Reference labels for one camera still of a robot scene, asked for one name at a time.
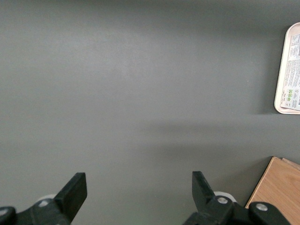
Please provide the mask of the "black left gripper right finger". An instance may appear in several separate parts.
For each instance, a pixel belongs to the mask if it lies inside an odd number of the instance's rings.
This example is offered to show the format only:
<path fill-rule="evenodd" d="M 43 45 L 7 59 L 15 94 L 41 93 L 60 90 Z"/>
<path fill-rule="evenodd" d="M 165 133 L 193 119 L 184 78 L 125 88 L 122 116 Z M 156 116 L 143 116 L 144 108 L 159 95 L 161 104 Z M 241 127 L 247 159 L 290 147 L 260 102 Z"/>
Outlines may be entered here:
<path fill-rule="evenodd" d="M 216 195 L 201 171 L 192 172 L 192 196 L 197 212 L 186 225 L 247 225 L 247 210 L 224 195 Z"/>

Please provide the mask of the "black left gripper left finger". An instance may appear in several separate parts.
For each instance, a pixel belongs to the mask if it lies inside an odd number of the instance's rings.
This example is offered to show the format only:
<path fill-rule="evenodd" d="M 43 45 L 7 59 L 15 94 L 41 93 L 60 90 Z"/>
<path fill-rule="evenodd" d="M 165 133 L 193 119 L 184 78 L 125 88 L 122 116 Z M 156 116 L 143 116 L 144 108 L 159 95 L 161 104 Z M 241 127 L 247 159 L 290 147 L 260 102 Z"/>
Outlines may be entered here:
<path fill-rule="evenodd" d="M 17 213 L 18 225 L 70 225 L 87 197 L 86 174 L 76 173 L 53 198 Z"/>

